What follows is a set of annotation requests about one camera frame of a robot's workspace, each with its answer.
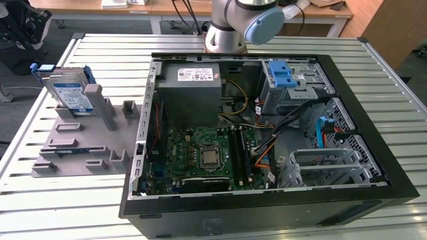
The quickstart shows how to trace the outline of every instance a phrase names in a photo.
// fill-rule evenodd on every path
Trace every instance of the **wooden desk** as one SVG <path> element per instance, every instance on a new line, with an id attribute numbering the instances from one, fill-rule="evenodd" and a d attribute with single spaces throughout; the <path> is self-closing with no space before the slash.
<path id="1" fill-rule="evenodd" d="M 62 20 L 150 20 L 153 2 L 102 9 L 102 0 L 30 0 L 35 8 L 50 10 L 53 18 Z"/>
<path id="2" fill-rule="evenodd" d="M 198 21 L 211 20 L 211 1 L 198 0 L 191 1 L 194 13 Z M 193 21 L 186 5 L 182 1 L 177 1 L 177 8 L 186 21 Z M 330 24 L 333 25 L 328 36 L 337 38 L 345 28 L 346 22 L 354 17 L 353 12 L 345 6 L 341 11 L 332 10 L 330 7 L 317 7 L 310 5 L 305 10 L 306 24 Z M 151 27 L 153 31 L 161 33 L 161 22 L 162 21 L 181 21 L 177 10 L 171 3 L 171 0 L 153 0 L 151 5 Z M 304 14 L 298 14 L 290 20 L 285 20 L 285 23 L 301 24 L 304 22 Z"/>
<path id="3" fill-rule="evenodd" d="M 198 2 L 197 1 L 190 1 L 190 2 L 191 2 L 193 10 L 197 16 L 211 16 L 210 0 L 198 0 Z M 186 8 L 186 5 L 183 4 L 183 1 L 178 0 L 175 4 L 179 10 L 179 13 L 183 16 L 190 16 L 190 13 Z M 330 7 L 317 7 L 314 4 L 312 4 L 304 11 L 306 14 L 306 18 L 352 19 L 354 17 L 353 12 L 349 10 L 346 6 L 342 8 L 342 10 L 336 11 L 330 9 Z M 177 11 L 171 3 L 171 0 L 153 0 L 151 14 L 153 15 L 177 15 Z M 304 14 L 302 13 L 298 14 L 297 17 L 302 18 Z"/>
<path id="4" fill-rule="evenodd" d="M 191 2 L 198 21 L 211 20 L 211 3 L 206 0 Z M 162 34 L 162 21 L 181 21 L 171 0 L 150 0 L 147 5 L 129 5 L 129 8 L 102 9 L 102 0 L 30 0 L 35 8 L 50 10 L 55 20 L 149 20 L 153 34 Z M 177 1 L 178 10 L 186 21 L 193 21 L 183 1 Z M 341 11 L 329 7 L 310 5 L 305 9 L 306 24 L 333 25 L 328 36 L 338 37 L 349 19 L 354 14 L 344 7 Z M 304 15 L 300 14 L 285 23 L 301 24 Z"/>

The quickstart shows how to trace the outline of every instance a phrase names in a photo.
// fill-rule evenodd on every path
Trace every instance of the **ram slot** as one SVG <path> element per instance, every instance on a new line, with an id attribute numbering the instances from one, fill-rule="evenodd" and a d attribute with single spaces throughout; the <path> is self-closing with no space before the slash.
<path id="1" fill-rule="evenodd" d="M 251 175 L 250 154 L 246 146 L 246 139 L 239 129 L 229 131 L 230 154 L 234 172 L 234 182 L 243 186 L 249 183 Z"/>

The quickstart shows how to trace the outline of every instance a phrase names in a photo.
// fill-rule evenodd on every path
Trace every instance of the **desk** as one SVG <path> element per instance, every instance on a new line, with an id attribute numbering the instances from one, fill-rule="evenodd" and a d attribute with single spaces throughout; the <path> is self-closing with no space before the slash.
<path id="1" fill-rule="evenodd" d="M 197 15 L 198 21 L 211 20 L 211 3 L 206 0 L 193 1 L 191 6 Z M 183 15 L 186 21 L 193 21 L 186 5 L 182 1 L 177 1 L 177 8 Z M 328 37 L 337 38 L 345 28 L 346 22 L 354 17 L 353 12 L 345 6 L 341 11 L 332 10 L 330 7 L 317 7 L 310 5 L 305 10 L 306 24 L 332 24 L 333 27 L 328 33 Z M 162 21 L 181 21 L 171 0 L 153 0 L 151 7 L 151 27 L 154 34 L 162 34 Z M 304 15 L 298 14 L 293 19 L 285 20 L 285 23 L 301 24 Z"/>
<path id="2" fill-rule="evenodd" d="M 102 9 L 102 0 L 30 0 L 35 8 L 53 12 L 54 20 L 147 20 L 153 9 L 147 5 L 129 5 L 129 8 Z"/>
<path id="3" fill-rule="evenodd" d="M 427 109 L 370 44 L 356 38 L 277 37 L 250 53 L 328 54 L 357 94 L 421 197 L 344 226 L 227 234 L 197 239 L 427 239 Z M 145 100 L 151 54 L 202 53 L 193 35 L 87 34 L 73 39 L 59 67 L 87 64 L 113 104 Z M 58 117 L 47 89 L 0 161 L 0 234 L 5 239 L 145 240 L 119 219 L 125 174 L 33 178 L 30 172 Z"/>
<path id="4" fill-rule="evenodd" d="M 30 2 L 35 8 L 50 10 L 55 20 L 149 20 L 153 34 L 157 35 L 162 34 L 162 21 L 181 21 L 171 0 L 150 0 L 147 5 L 129 5 L 129 8 L 118 9 L 102 9 L 102 0 L 30 0 Z M 211 21 L 211 3 L 193 1 L 191 5 L 198 21 Z M 177 1 L 177 7 L 185 20 L 193 21 L 182 1 Z M 330 38 L 341 35 L 348 20 L 354 17 L 346 6 L 341 11 L 336 11 L 312 4 L 305 9 L 305 14 L 306 24 L 333 25 L 328 34 Z M 294 24 L 302 22 L 302 14 L 285 21 Z"/>

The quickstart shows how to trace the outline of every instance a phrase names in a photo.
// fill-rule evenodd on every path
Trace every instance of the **blue latch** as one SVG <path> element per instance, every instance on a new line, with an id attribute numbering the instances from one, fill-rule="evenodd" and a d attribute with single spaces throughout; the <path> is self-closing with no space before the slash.
<path id="1" fill-rule="evenodd" d="M 54 72 L 55 67 L 57 67 L 55 65 L 50 65 L 50 64 L 45 64 L 41 67 L 39 67 L 38 63 L 31 64 L 31 66 L 30 66 L 31 73 L 42 85 L 43 85 L 42 77 L 39 76 L 38 73 L 51 73 L 51 72 Z"/>
<path id="2" fill-rule="evenodd" d="M 30 68 L 31 68 L 33 75 L 38 79 L 39 83 L 43 85 L 42 77 L 39 76 L 39 73 L 53 73 L 55 68 L 57 68 L 57 66 L 51 65 L 51 64 L 43 64 L 39 67 L 38 63 L 34 63 L 34 64 L 31 64 Z M 90 66 L 86 65 L 83 67 L 83 72 L 85 72 L 85 75 L 87 77 L 89 83 L 90 84 L 97 84 L 97 80 L 95 80 L 95 77 L 94 77 L 93 70 L 91 70 Z"/>
<path id="3" fill-rule="evenodd" d="M 329 119 L 325 116 L 321 116 L 318 120 L 316 121 L 316 138 L 318 140 L 320 148 L 324 149 L 326 147 L 326 142 L 324 142 L 324 132 L 322 127 L 330 123 L 334 124 L 334 119 Z"/>
<path id="4" fill-rule="evenodd" d="M 293 70 L 285 61 L 270 61 L 269 66 L 277 87 L 297 87 L 300 85 L 293 78 Z"/>

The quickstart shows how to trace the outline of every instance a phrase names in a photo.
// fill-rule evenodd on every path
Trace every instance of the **motherboard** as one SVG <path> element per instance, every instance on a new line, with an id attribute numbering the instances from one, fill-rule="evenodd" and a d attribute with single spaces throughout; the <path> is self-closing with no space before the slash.
<path id="1" fill-rule="evenodd" d="M 159 194 L 265 188 L 262 171 L 251 171 L 251 128 L 173 128 L 165 163 L 151 166 Z"/>

